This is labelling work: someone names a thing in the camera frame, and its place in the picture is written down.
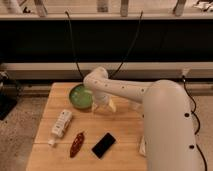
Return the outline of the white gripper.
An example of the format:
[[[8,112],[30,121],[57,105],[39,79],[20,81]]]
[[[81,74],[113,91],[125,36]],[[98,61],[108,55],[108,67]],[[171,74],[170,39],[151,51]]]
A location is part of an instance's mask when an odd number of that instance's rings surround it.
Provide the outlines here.
[[[99,108],[99,105],[107,105],[107,104],[108,104],[109,110],[115,113],[117,108],[112,98],[109,99],[108,95],[95,96],[94,103],[92,104],[92,112],[95,112]]]

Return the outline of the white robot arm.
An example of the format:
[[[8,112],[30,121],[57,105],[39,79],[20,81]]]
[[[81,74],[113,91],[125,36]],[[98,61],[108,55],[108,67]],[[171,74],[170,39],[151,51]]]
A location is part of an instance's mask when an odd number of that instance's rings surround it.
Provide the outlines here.
[[[85,76],[83,84],[98,105],[110,94],[142,105],[147,171],[199,171],[190,99],[181,85],[171,80],[112,80],[103,67]]]

